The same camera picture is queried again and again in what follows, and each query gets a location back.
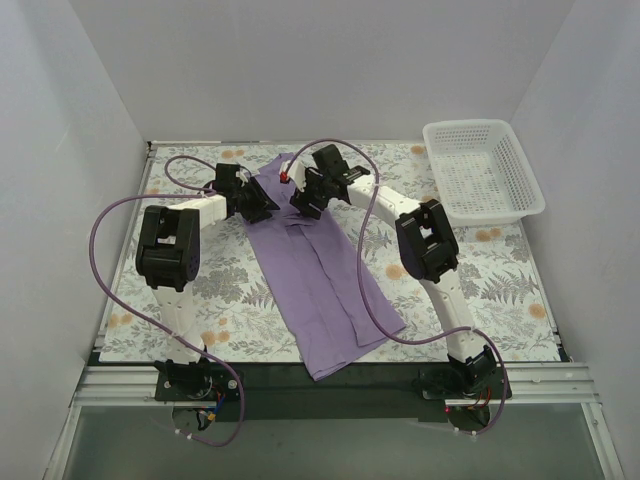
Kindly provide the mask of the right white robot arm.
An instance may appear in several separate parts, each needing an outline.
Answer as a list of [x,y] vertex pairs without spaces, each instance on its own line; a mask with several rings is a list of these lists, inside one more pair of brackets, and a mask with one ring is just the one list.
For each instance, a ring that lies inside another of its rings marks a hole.
[[344,141],[321,139],[307,144],[313,163],[297,156],[282,163],[279,180],[292,183],[290,203],[305,217],[319,219],[333,199],[364,209],[396,233],[403,268],[429,296],[447,345],[454,389],[464,397],[488,393],[501,357],[494,342],[475,325],[458,275],[459,245],[443,205],[420,202],[386,187],[373,160],[365,166],[348,165],[340,147]]

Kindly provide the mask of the white plastic basket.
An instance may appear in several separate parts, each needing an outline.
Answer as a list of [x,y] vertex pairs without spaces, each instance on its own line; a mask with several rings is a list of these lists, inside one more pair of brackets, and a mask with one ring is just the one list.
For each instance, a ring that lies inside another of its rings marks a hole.
[[423,138],[452,226],[510,224],[544,211],[541,189],[507,122],[434,122],[423,127]]

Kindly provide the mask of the purple t shirt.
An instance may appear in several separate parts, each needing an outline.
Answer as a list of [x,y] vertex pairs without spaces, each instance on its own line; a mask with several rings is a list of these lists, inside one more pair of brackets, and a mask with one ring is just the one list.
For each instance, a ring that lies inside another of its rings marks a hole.
[[330,213],[314,220],[290,203],[293,185],[278,174],[290,154],[276,156],[257,180],[280,209],[245,226],[281,316],[313,380],[321,380],[382,345],[404,321],[379,288]]

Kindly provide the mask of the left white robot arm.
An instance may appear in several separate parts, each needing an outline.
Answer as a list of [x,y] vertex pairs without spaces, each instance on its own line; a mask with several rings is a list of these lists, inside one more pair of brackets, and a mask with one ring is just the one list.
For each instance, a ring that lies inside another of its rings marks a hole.
[[137,272],[158,303],[160,325],[170,333],[167,360],[156,368],[193,400],[208,397],[215,385],[196,328],[193,283],[200,269],[201,231],[235,215],[255,224],[279,209],[240,166],[219,164],[214,170],[212,181],[193,189],[195,198],[145,209],[136,253]]

